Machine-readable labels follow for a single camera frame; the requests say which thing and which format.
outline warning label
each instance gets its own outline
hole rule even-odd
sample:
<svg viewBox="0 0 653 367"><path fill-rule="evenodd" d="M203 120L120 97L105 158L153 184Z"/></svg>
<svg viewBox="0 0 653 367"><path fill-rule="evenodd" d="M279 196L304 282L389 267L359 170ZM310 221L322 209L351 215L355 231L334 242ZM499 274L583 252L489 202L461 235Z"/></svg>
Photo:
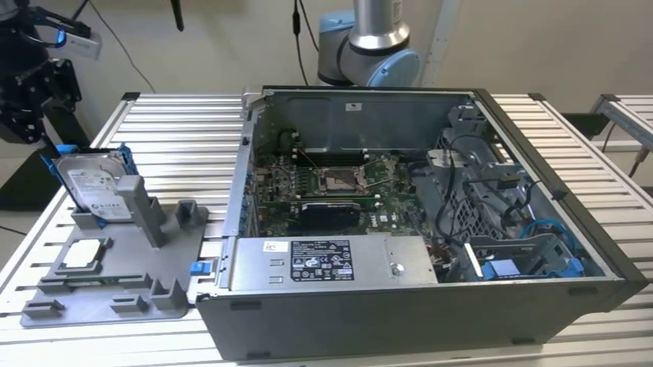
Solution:
<svg viewBox="0 0 653 367"><path fill-rule="evenodd" d="M292 241L294 281L352 281L354 262L348 241Z"/></svg>

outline electronic chip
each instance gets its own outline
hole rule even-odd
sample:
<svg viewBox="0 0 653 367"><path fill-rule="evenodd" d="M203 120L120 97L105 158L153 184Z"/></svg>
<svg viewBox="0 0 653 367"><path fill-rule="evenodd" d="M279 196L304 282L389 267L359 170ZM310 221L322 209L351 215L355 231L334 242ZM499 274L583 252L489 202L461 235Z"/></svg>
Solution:
<svg viewBox="0 0 653 367"><path fill-rule="evenodd" d="M355 191L356 190L356 175L351 169L334 170L326 169L322 171L324 177L326 191Z"/></svg>

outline computer component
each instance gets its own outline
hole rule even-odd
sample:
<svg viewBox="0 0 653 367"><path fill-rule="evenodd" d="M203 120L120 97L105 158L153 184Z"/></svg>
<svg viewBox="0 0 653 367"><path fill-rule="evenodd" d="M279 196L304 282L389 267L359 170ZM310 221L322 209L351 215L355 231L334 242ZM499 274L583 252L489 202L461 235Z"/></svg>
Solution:
<svg viewBox="0 0 653 367"><path fill-rule="evenodd" d="M648 284L483 90L262 95L196 300L224 359L543 343Z"/></svg>
<svg viewBox="0 0 653 367"><path fill-rule="evenodd" d="M57 177L83 211L111 222L132 219L120 195L115 193L121 176L137 174L128 148L84 149L53 161Z"/></svg>

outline hard drive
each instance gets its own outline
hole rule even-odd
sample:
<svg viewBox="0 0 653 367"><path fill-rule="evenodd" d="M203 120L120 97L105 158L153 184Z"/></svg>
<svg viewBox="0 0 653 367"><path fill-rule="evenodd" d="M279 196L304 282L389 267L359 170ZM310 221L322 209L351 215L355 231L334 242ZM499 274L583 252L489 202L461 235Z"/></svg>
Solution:
<svg viewBox="0 0 653 367"><path fill-rule="evenodd" d="M83 210L107 222L132 220L124 200L115 194L120 177L137 174L124 146L113 151L64 155L53 165Z"/></svg>

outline metal rail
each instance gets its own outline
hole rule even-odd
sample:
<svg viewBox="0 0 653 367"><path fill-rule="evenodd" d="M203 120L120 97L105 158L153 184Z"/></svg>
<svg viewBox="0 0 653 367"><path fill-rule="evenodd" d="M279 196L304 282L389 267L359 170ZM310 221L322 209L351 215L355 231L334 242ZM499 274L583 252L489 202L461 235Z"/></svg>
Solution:
<svg viewBox="0 0 653 367"><path fill-rule="evenodd" d="M653 279L653 203L547 102L497 102L566 181L625 254ZM240 97L141 95L121 102L93 145L125 141L160 201L210 207L202 258L219 255L238 134ZM199 313L179 320L27 330L20 310L71 233L71 201L57 193L0 273L0 363L191 365L220 363ZM210 283L194 278L191 292ZM653 286L610 313L581 317L543 346L282 363L294 366L609 366L653 364Z"/></svg>
<svg viewBox="0 0 653 367"><path fill-rule="evenodd" d="M653 149L653 96L604 94L592 112L606 115L645 148Z"/></svg>

